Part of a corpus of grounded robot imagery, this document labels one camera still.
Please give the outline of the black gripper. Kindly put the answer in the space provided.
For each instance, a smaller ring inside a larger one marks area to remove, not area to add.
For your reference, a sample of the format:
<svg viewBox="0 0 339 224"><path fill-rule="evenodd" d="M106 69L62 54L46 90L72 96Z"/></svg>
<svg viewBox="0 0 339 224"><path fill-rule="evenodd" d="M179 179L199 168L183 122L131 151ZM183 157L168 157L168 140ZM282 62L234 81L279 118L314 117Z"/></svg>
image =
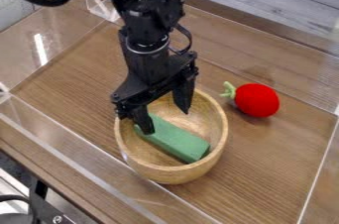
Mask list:
<svg viewBox="0 0 339 224"><path fill-rule="evenodd" d="M172 93L178 108L190 112L195 92L198 54L175 51L166 36L155 47L138 47L119 32L119 43L127 65L127 76L111 94L111 102L120 119L132 119L146 135L155 133L147 106L167 93Z"/></svg>

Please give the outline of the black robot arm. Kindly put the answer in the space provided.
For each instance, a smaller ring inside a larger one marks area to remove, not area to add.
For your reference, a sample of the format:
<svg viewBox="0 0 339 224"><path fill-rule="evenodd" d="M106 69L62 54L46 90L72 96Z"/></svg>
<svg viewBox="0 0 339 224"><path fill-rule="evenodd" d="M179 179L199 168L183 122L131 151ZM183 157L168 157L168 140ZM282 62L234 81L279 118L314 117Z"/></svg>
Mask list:
<svg viewBox="0 0 339 224"><path fill-rule="evenodd" d="M119 43L127 77L111 94L116 115L131 119L144 134L155 132L147 106L164 94L183 112L192 104L198 54L171 47L170 34L187 33L180 25L183 0L110 0L123 21Z"/></svg>

